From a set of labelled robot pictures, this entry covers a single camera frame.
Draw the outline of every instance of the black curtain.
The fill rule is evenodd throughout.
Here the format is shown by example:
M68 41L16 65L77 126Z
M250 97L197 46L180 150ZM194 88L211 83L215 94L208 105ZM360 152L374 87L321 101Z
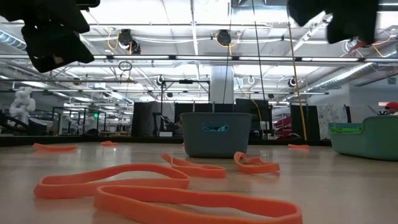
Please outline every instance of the black curtain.
M319 141L318 110L316 106L303 106L305 127L307 129L307 139L309 141ZM300 107L292 105L290 107L292 116L292 133L298 134L304 138L303 123L301 120Z

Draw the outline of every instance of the teal plastic bin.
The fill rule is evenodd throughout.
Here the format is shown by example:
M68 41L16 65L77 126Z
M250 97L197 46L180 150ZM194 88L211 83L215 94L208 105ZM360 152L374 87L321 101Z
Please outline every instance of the teal plastic bin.
M182 113L185 152L207 158L246 153L251 117L246 113Z
M361 124L330 123L338 129L357 128ZM372 116L363 121L357 133L330 133L333 150L351 156L398 161L398 116Z

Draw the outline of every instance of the floor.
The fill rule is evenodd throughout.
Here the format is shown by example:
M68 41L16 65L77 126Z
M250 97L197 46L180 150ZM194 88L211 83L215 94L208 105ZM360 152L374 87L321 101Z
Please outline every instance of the floor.
M93 208L92 198L44 200L33 196L37 181L45 175L73 174L118 164L163 163L172 156L199 164L227 168L226 179L192 178L190 189L257 197L277 198L301 206L305 224L396 224L398 218L398 163L374 161L336 154L329 147L311 147L310 152L289 151L284 146L250 146L248 156L261 156L280 164L280 176L240 173L229 159L192 159L181 145L120 144L102 148L99 143L79 144L76 152L48 154L30 146L0 147L0 220L7 224L124 224L136 223L122 216ZM155 177L148 172L130 172L126 177ZM229 208L165 205L194 213L245 216Z

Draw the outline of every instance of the orange resistance band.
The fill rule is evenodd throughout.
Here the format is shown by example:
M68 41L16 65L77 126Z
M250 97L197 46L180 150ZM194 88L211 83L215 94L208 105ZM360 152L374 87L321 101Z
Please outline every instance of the orange resistance band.
M92 182L129 171L150 171L166 175L171 179L124 179ZM186 189L189 176L171 167L159 164L126 164L101 170L72 175L44 177L36 185L34 194L40 198L75 198L93 196L95 189L104 185L135 185L149 187L173 187Z
M292 149L310 149L309 145L293 145L289 144L287 147L292 148Z
M199 165L192 162L183 161L181 159L176 159L167 153L162 154L161 158L166 160L174 169L184 172L190 176L211 178L226 177L226 169L224 167Z
M111 142L111 141L105 141L105 142L101 142L102 146L117 146L119 145L119 143L117 142Z
M261 164L258 166L248 166L240 163L240 160L244 159L245 163L248 164ZM242 152L236 152L234 155L235 164L238 169L247 174L265 174L268 172L279 171L278 163L264 162L260 157L246 158L246 155Z
M211 208L235 208L273 217L254 219L200 215L154 205L163 202ZM301 209L292 203L220 192L137 186L104 186L96 189L94 207L124 215L145 224L302 224Z
M60 152L60 151L71 151L77 149L76 145L73 146L46 146L43 144L35 143L32 146L36 150L46 150L46 151L53 151L53 152Z

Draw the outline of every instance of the gray plastic bin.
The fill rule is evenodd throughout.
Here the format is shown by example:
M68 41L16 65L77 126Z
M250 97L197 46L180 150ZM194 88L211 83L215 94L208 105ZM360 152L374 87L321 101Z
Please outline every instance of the gray plastic bin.
M233 158L248 149L251 114L182 113L185 152L192 157Z

